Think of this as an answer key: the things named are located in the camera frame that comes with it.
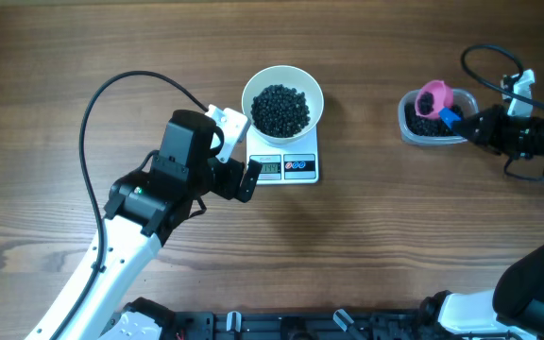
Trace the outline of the pink scoop blue handle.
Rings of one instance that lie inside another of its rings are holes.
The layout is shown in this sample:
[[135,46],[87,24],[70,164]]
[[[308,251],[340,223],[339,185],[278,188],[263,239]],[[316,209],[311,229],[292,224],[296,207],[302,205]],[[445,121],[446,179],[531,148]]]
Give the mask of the pink scoop blue handle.
[[451,109],[454,91],[443,80],[432,80],[418,92],[415,100],[416,115],[428,121],[442,122],[448,129],[461,117]]

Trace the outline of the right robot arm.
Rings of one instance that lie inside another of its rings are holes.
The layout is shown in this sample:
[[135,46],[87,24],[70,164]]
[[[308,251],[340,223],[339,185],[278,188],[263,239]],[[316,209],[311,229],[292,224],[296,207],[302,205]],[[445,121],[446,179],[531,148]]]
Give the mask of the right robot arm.
[[[438,116],[456,134],[509,161],[544,157],[544,118],[512,115],[502,105],[468,118],[448,108]],[[440,292],[423,300],[417,316],[456,339],[544,339],[544,245],[508,267],[493,290]]]

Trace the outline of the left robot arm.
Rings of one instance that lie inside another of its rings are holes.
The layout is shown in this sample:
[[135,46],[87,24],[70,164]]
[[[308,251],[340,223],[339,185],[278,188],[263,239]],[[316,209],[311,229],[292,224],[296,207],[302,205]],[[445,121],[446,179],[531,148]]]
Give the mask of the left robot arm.
[[172,231],[206,211],[193,208],[205,194],[248,202],[262,167],[230,155],[249,126],[232,109],[175,111],[160,148],[113,183],[89,249],[29,338],[99,338]]

